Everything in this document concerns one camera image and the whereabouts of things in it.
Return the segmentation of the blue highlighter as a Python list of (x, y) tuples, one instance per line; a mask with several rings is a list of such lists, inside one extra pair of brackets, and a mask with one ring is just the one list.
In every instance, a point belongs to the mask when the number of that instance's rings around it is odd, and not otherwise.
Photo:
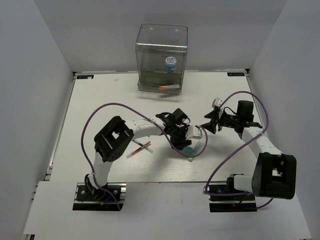
[(186, 146), (183, 148), (182, 152), (188, 156), (193, 155), (193, 148), (191, 146)]

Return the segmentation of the green highlighter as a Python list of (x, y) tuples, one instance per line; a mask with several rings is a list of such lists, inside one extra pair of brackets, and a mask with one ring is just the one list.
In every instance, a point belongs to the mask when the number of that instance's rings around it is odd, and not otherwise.
[(198, 154), (198, 152), (200, 151), (201, 147), (202, 147), (203, 143), (201, 141), (198, 141), (196, 143), (196, 145), (190, 149), (190, 152), (189, 152), (189, 157), (187, 158), (187, 160), (189, 162), (192, 162), (194, 160), (194, 156)]

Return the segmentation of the orange cap highlighter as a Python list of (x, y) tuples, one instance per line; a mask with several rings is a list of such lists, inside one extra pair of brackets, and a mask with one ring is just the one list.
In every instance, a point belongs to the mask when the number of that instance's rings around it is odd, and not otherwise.
[(170, 89), (179, 89), (179, 84), (171, 84), (171, 85), (162, 85), (158, 87), (161, 90), (170, 90)]

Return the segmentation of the blue cleaning gel jar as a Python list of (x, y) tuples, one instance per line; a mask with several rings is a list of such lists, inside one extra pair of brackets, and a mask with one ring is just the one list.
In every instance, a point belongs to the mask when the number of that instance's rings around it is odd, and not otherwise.
[(165, 59), (165, 69), (167, 72), (174, 72), (177, 66), (177, 59), (174, 56), (168, 56)]

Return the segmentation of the clear drawer organizer box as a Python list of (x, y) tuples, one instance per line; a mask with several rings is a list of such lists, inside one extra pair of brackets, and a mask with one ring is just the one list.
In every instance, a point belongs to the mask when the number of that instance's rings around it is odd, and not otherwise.
[[(175, 71), (166, 71), (165, 59), (173, 56), (177, 59)], [(137, 53), (138, 83), (142, 92), (180, 95), (182, 92), (187, 53), (159, 48), (145, 48)], [(179, 89), (159, 89), (160, 86), (180, 85)]]

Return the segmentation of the clear acrylic organizer lid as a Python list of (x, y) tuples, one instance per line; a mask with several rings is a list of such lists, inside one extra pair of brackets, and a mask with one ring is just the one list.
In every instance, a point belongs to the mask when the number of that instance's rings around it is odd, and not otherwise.
[(173, 23), (141, 24), (135, 42), (135, 55), (146, 48), (188, 52), (188, 27)]

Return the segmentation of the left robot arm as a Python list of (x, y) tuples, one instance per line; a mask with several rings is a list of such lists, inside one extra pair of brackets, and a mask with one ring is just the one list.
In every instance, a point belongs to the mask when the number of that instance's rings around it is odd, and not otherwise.
[(190, 125), (185, 123), (189, 117), (180, 108), (172, 113), (158, 113), (155, 117), (160, 121), (125, 121), (120, 116), (114, 116), (97, 133), (94, 137), (94, 172), (90, 173), (86, 180), (87, 183), (91, 183), (88, 188), (90, 196), (96, 200), (105, 196), (105, 185), (112, 163), (124, 154), (132, 140), (167, 135), (173, 147), (179, 151), (192, 144), (187, 138)]

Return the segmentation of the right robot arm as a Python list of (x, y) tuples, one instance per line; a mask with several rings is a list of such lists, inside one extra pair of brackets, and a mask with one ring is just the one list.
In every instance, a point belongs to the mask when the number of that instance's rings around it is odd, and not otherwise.
[(238, 101), (234, 114), (226, 113), (222, 100), (216, 98), (213, 110), (205, 115), (210, 121), (203, 128), (215, 134), (223, 127), (234, 129), (240, 139), (257, 158), (252, 174), (232, 173), (227, 179), (225, 190), (212, 192), (206, 185), (203, 191), (211, 196), (225, 196), (233, 200), (244, 194), (256, 197), (290, 200), (295, 195), (297, 160), (276, 148), (265, 134), (260, 123), (254, 121), (254, 104)]

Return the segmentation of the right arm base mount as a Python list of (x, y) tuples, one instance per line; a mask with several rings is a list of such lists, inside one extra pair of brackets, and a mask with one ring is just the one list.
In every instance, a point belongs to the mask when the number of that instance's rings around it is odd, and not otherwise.
[(211, 213), (244, 213), (256, 212), (256, 199), (253, 194), (230, 195), (237, 191), (230, 189), (226, 184), (210, 184), (203, 188), (209, 195), (209, 211)]

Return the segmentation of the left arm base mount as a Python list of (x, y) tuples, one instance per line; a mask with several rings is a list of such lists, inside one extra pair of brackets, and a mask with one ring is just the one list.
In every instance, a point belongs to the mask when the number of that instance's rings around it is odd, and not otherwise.
[(119, 212), (125, 203), (126, 187), (125, 183), (107, 183), (103, 186), (107, 193), (94, 188), (87, 174), (84, 183), (77, 184), (72, 210)]

